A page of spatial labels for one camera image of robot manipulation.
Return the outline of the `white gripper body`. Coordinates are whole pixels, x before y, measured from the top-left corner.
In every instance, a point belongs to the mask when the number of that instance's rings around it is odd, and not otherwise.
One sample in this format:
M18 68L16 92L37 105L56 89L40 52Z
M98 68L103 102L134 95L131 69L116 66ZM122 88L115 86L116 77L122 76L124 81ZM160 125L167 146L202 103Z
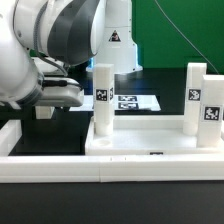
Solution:
M74 79L46 77L43 92L36 106L80 107L84 101L84 88Z

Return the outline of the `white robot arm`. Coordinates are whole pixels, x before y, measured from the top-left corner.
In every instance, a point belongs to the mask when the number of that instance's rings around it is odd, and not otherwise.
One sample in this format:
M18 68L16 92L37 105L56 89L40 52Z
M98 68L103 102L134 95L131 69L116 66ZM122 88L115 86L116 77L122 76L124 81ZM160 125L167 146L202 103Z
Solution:
M0 0L0 106L81 106L81 85L45 76L31 50L64 75L88 60L140 71L132 0Z

